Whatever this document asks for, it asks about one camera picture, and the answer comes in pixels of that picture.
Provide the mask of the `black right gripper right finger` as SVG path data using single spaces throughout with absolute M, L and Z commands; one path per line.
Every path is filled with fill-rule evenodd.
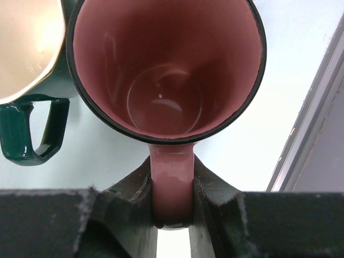
M 343 257 L 343 193 L 242 192 L 195 159 L 192 257 Z

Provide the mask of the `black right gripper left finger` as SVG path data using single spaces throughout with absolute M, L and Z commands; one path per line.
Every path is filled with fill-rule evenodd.
M 156 257 L 150 161 L 110 188 L 1 191 L 1 257 Z

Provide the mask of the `pink face pattern mug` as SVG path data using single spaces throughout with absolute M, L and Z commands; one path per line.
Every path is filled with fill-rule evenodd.
M 78 1 L 68 67 L 88 108 L 145 142 L 155 224 L 188 227 L 194 145 L 232 124 L 261 85 L 267 41 L 252 1 Z

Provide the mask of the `dark green mug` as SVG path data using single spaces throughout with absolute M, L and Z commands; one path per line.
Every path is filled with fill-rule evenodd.
M 77 96 L 68 69 L 66 33 L 75 1 L 1 1 L 1 149 L 20 166 L 38 166 L 61 148 L 70 99 Z M 40 145 L 30 115 L 49 102 Z

